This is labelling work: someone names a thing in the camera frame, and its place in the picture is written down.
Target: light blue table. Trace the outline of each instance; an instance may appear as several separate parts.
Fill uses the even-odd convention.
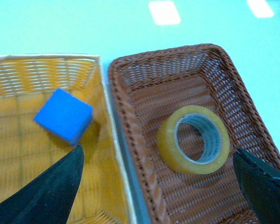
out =
[[[158,26],[148,0],[0,0],[0,54],[98,54],[106,72],[119,56],[218,44],[232,58],[280,151],[280,0],[267,0],[274,16],[264,19],[245,0],[173,2],[180,24]]]

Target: yellow woven basket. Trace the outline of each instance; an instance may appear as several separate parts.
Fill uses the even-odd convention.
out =
[[[133,223],[135,213],[99,56],[0,56],[0,202],[73,148],[33,117],[56,88],[94,107],[80,145],[80,188],[68,223]]]

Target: blue foam block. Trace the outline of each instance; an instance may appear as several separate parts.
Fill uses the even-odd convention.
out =
[[[34,120],[72,146],[76,146],[92,121],[92,107],[57,89]]]

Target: wicker basket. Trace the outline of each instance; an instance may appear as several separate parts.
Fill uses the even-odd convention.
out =
[[[280,170],[280,154],[227,53],[201,44],[116,59],[109,67],[115,106],[153,223],[259,223],[242,195],[232,155],[242,147]],[[156,134],[185,105],[216,113],[231,138],[222,168],[209,175],[174,173],[160,158]],[[185,154],[196,158],[203,141],[181,127]]]
[[[79,144],[85,163],[68,223],[133,223],[135,213],[98,56],[0,56],[0,202],[73,148],[33,117],[56,88],[94,107]]]

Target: tape roll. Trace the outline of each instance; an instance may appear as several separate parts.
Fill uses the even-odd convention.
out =
[[[190,159],[178,144],[177,130],[181,123],[195,127],[203,138],[204,150],[197,161]],[[190,105],[178,109],[165,120],[158,131],[157,146],[162,159],[175,172],[209,174],[224,165],[230,140],[226,127],[214,112]]]

